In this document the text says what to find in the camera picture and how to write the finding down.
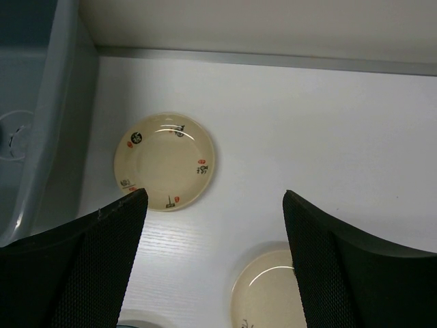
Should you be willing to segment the cream plate with dark patch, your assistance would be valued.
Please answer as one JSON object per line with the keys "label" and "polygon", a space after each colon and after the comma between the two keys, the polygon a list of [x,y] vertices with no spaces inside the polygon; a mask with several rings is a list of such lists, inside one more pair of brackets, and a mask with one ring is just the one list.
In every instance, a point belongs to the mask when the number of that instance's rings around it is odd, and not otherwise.
{"label": "cream plate with dark patch", "polygon": [[232,288],[230,318],[233,327],[307,326],[289,249],[269,251],[246,266]]}

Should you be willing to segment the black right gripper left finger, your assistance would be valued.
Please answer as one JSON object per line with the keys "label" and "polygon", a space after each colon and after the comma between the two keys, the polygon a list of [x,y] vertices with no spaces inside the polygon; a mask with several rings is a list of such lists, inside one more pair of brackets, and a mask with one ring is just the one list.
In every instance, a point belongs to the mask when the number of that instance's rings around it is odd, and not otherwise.
{"label": "black right gripper left finger", "polygon": [[2,327],[115,327],[145,223],[137,189],[1,248]]}

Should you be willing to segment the clear cup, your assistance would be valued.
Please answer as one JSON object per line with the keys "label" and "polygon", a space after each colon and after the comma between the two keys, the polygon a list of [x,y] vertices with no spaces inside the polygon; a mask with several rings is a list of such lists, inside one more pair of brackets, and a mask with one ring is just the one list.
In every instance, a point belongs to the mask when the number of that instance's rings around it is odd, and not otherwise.
{"label": "clear cup", "polygon": [[26,156],[33,113],[15,110],[1,115],[1,160],[21,161]]}

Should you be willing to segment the grey plastic bin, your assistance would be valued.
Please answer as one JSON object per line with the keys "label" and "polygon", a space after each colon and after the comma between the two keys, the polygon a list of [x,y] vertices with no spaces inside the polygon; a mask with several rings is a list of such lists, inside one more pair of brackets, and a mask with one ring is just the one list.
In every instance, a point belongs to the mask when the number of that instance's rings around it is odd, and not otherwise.
{"label": "grey plastic bin", "polygon": [[1,115],[33,113],[26,156],[1,160],[1,244],[79,209],[99,60],[78,1],[1,2]]}

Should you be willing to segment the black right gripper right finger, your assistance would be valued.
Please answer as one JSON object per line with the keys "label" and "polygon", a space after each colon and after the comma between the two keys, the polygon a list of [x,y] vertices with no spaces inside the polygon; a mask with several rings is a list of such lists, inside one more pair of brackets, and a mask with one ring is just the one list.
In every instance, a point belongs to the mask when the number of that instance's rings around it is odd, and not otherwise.
{"label": "black right gripper right finger", "polygon": [[393,243],[283,196],[308,327],[435,327],[436,254]]}

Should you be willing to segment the cream plate with calligraphy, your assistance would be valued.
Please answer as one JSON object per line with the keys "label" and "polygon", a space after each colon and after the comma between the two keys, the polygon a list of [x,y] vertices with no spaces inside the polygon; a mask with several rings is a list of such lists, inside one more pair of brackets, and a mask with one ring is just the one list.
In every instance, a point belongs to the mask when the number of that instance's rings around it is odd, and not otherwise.
{"label": "cream plate with calligraphy", "polygon": [[193,119],[160,113],[128,129],[115,150],[119,189],[145,189],[150,210],[171,212],[192,204],[208,188],[216,154],[207,130]]}

